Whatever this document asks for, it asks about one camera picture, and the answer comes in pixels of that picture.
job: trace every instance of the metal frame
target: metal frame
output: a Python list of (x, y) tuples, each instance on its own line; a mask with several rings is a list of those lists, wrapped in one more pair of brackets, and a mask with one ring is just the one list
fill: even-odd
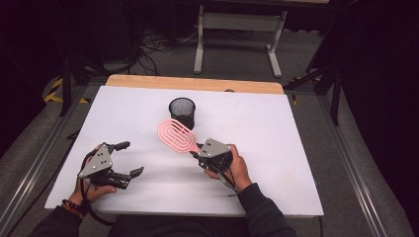
[(276, 56), (276, 50), (286, 17), (287, 11), (283, 11), (280, 17), (205, 13), (204, 6), (201, 5), (200, 14), (198, 16), (198, 45), (197, 54), (195, 56), (194, 73), (200, 74), (203, 69), (204, 29), (224, 29), (274, 32), (272, 42), (266, 45), (266, 49), (275, 77), (281, 77), (282, 73)]
[[(83, 97), (86, 88), (86, 86), (77, 87), (74, 91), (72, 101), (80, 101), (80, 99)], [(7, 236), (8, 232), (10, 231), (10, 228), (12, 227), (14, 221), (16, 220), (21, 209), (23, 208), (25, 201), (28, 199), (32, 189), (37, 183), (37, 180), (41, 175), (42, 169), (49, 159), (49, 154), (55, 147), (58, 136), (63, 131), (65, 125), (68, 122), (68, 119), (70, 118), (77, 105), (78, 103), (73, 103), (72, 106), (68, 109), (67, 113), (65, 113), (65, 115), (63, 115), (62, 117), (58, 118), (58, 121), (55, 124), (51, 134), (49, 135), (48, 139), (43, 145), (37, 158), (34, 160), (34, 164), (32, 165), (27, 175), (19, 185), (8, 206), (3, 211), (3, 214), (0, 218), (0, 236)]]
[(346, 172), (348, 173), (352, 187), (354, 188), (355, 194), (358, 198), (358, 202), (360, 203), (360, 206), (364, 212), (367, 223), (369, 224), (373, 235), (376, 237), (386, 237), (387, 234), (384, 230), (381, 220), (379, 219), (377, 210), (374, 207), (373, 199), (371, 197), (367, 184), (365, 183), (363, 177), (361, 176), (360, 172), (357, 169), (357, 166), (353, 161), (353, 158), (351, 157), (351, 154), (347, 147), (347, 142), (343, 137), (342, 131), (340, 130), (339, 126), (335, 125), (333, 118), (329, 114), (330, 106), (326, 97), (318, 96), (317, 100), (320, 104), (320, 108), (325, 114), (325, 117), (333, 131), (333, 135), (335, 136), (335, 139), (338, 143), (342, 155), (343, 165), (345, 167)]

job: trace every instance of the white board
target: white board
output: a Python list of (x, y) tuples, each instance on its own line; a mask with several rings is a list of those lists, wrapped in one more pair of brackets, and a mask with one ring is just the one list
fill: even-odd
[(144, 171), (126, 190), (97, 200), (97, 211), (242, 216), (238, 198), (228, 197), (232, 190), (209, 179), (189, 153), (177, 153), (158, 138), (158, 124), (170, 117), (169, 103), (178, 97), (197, 106), (197, 141), (236, 144), (251, 180), (285, 215), (323, 215), (287, 96), (110, 86), (100, 88), (45, 208), (71, 195), (83, 158), (94, 147), (130, 141), (128, 149), (112, 154), (113, 170)]

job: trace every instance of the pink object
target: pink object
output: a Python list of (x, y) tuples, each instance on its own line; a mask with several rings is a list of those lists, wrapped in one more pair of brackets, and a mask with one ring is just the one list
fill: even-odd
[(177, 152), (200, 152), (194, 134), (175, 119), (168, 118), (160, 122), (158, 137)]

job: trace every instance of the white stand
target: white stand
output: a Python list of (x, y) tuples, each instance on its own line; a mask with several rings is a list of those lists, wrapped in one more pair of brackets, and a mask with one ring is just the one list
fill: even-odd
[(203, 68), (204, 57), (204, 29), (224, 29), (241, 31), (274, 32), (271, 44), (266, 46), (272, 69), (276, 77), (281, 77), (281, 69), (275, 54), (278, 40), (286, 21), (287, 11), (281, 16), (254, 16), (241, 14), (205, 13), (204, 6), (200, 6), (198, 16), (198, 45), (195, 57), (194, 73), (200, 74)]

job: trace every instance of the aluminum rail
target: aluminum rail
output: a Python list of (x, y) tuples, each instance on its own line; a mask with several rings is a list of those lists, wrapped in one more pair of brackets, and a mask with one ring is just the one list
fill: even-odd
[(348, 151), (347, 142), (345, 141), (340, 127), (334, 124), (333, 119), (330, 116), (330, 106), (326, 97), (317, 96), (317, 100), (322, 111), (325, 113), (330, 127), (332, 128), (333, 134), (340, 148), (345, 170), (348, 173), (355, 194), (357, 195), (358, 201), (360, 202), (361, 208), (363, 209), (367, 223), (369, 224), (373, 235), (377, 237), (386, 237), (387, 234), (385, 233), (384, 227), (379, 220), (376, 208), (374, 207), (373, 200), (370, 195), (370, 191), (356, 165), (354, 164), (351, 154)]
[(15, 192), (8, 206), (4, 210), (0, 218), (1, 237), (6, 237), (8, 235), (11, 227), (14, 224), (14, 221), (17, 219), (21, 209), (23, 208), (25, 201), (28, 199), (28, 196), (30, 195), (32, 189), (37, 183), (37, 180), (41, 175), (43, 167), (49, 159), (49, 154), (52, 152), (53, 148), (56, 145), (58, 136), (63, 131), (65, 125), (68, 122), (68, 119), (70, 118), (74, 109), (77, 107), (77, 102), (79, 102), (80, 99), (82, 99), (83, 94), (86, 91), (86, 88), (86, 86), (78, 86), (74, 90), (73, 98), (71, 98), (73, 102), (71, 107), (68, 109), (67, 113), (63, 117), (58, 118), (58, 121), (54, 125), (51, 134), (49, 135), (40, 153), (35, 159), (34, 164), (29, 169), (27, 175), (22, 180), (17, 191)]

